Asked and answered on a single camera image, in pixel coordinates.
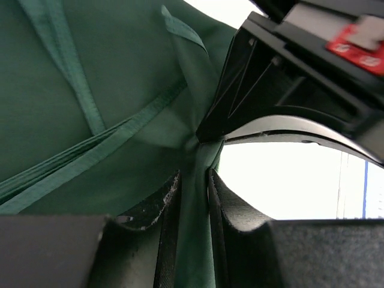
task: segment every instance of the red sticker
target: red sticker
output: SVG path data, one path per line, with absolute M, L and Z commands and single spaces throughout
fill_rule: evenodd
M 355 27 L 355 24 L 349 25 L 334 41 L 328 43 L 326 48 L 373 74 L 384 75 L 384 43 L 375 52 L 350 44 L 346 38 L 354 32 Z

